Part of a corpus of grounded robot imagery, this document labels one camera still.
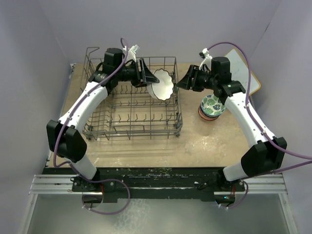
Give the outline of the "small whiteboard yellow frame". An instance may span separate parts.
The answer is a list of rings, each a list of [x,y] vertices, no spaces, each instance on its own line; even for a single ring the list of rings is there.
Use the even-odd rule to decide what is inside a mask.
[[[232,80],[239,81],[245,90],[248,88],[248,67],[237,49],[230,50],[225,57],[230,61],[230,71],[232,73]],[[261,88],[261,84],[256,76],[251,71],[250,95]]]

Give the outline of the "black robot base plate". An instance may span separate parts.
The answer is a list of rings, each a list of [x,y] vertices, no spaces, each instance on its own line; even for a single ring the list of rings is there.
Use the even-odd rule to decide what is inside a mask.
[[[221,172],[221,167],[99,168],[93,183],[78,175],[70,180],[73,182],[73,191],[99,192],[104,196],[102,201],[105,203],[131,198],[130,189],[133,187],[194,187],[195,192],[186,193],[189,199],[209,202],[217,198],[217,193],[221,193],[226,200],[233,201],[229,196],[243,192],[245,186],[239,180],[224,180]]]

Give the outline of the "orange red patterned bowl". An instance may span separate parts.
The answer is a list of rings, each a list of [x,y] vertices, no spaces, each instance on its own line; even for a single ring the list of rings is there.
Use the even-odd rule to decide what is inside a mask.
[[[214,120],[218,119],[218,116],[216,116],[216,117],[206,116],[204,113],[202,113],[201,109],[198,110],[198,114],[205,121],[214,121]]]

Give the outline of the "green leaf patterned bowl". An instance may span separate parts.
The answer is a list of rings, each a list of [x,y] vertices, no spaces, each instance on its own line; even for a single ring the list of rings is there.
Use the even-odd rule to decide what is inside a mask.
[[[210,117],[218,117],[221,115],[226,107],[223,105],[218,97],[213,94],[206,95],[200,105],[203,113]]]

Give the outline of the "aluminium rail frame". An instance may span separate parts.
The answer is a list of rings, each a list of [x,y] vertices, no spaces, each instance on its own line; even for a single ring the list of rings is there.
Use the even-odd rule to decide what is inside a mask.
[[[29,199],[26,206],[26,212],[22,218],[21,226],[18,231],[19,234],[26,234],[28,232],[35,204],[38,195],[98,195],[99,192],[75,192],[72,190],[73,182],[70,180],[74,174],[42,174],[34,175],[32,185],[29,192]],[[282,174],[262,175],[246,179],[245,190],[248,194],[264,194],[279,195],[279,200],[282,206],[282,211],[287,223],[288,230],[291,234],[297,234],[298,229],[295,224],[288,200],[288,193]],[[133,187],[130,189],[131,198],[142,199],[189,199],[187,192],[195,192],[194,187],[148,187],[139,188]]]

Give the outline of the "white fluted bowl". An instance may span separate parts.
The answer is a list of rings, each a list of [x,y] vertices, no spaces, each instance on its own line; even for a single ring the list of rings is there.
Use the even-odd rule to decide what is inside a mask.
[[[153,75],[158,78],[159,83],[147,85],[147,91],[150,96],[157,100],[167,100],[173,94],[174,84],[168,71],[163,69],[155,70]]]

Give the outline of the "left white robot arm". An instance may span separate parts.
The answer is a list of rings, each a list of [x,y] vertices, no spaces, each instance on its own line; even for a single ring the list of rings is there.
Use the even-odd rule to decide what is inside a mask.
[[[147,68],[144,59],[136,58],[138,45],[123,49],[108,48],[104,60],[97,65],[73,106],[59,120],[47,123],[47,136],[53,159],[61,157],[79,174],[89,191],[100,187],[99,171],[88,158],[87,144],[82,137],[87,120],[120,81],[129,81],[134,87],[158,83]]]

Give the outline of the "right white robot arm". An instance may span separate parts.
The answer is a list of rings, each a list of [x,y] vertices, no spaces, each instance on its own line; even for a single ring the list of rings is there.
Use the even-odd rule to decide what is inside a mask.
[[[216,182],[219,189],[227,191],[233,187],[235,180],[264,175],[281,167],[283,151],[287,148],[286,140],[276,137],[266,127],[249,103],[243,85],[232,80],[227,57],[214,57],[208,72],[200,70],[197,65],[190,65],[177,87],[195,92],[213,90],[214,95],[236,118],[247,139],[249,150],[239,163],[223,168]]]

